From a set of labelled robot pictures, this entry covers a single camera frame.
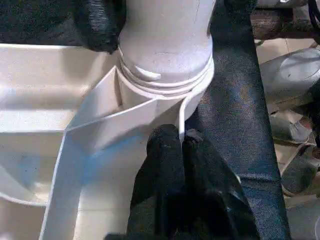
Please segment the black cloth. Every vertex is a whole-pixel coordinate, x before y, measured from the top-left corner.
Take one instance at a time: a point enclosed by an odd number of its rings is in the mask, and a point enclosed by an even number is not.
[[[210,32],[215,73],[188,128],[203,132],[240,176],[262,239],[290,239],[250,12],[218,0]]]
[[[106,240],[260,239],[238,178],[203,134],[189,130],[181,148],[178,129],[162,125],[146,151],[127,234]]]

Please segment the floor tile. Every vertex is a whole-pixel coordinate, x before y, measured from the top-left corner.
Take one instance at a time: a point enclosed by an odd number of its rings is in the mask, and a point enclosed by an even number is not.
[[[275,59],[289,53],[287,42],[284,38],[277,38],[265,41],[256,47],[259,64]]]
[[[292,154],[297,150],[297,146],[274,144],[274,149],[277,162],[286,164]]]
[[[312,38],[305,39],[291,39],[287,38],[286,43],[290,53],[295,52],[300,49],[306,49],[311,46],[315,41]]]

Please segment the denim fabric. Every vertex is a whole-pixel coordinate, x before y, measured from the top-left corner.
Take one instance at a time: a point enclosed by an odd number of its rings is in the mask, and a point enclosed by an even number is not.
[[[189,128],[203,132],[241,178],[262,239],[290,239],[281,177],[254,44],[253,0],[243,14],[218,0],[210,32],[215,74]]]

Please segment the black fabric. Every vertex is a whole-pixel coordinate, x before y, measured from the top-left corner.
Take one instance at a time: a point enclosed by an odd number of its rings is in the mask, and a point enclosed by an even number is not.
[[[189,130],[181,149],[178,129],[162,125],[146,150],[127,234],[106,240],[260,239],[238,178],[203,134]]]
[[[187,121],[203,132],[240,176],[262,239],[290,239],[281,177],[254,44],[250,12],[218,0],[210,32],[215,74],[197,110]]]
[[[125,20],[125,0],[1,0],[0,43],[112,53]]]

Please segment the shoe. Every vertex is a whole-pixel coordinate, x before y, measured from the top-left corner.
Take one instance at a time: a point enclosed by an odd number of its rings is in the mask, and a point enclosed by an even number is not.
[[[309,140],[312,130],[304,127],[299,121],[291,123],[276,115],[269,117],[272,137],[275,140],[291,144],[304,144]]]
[[[320,167],[320,148],[311,143],[298,147],[281,171],[282,190],[289,197],[302,194],[311,185]]]

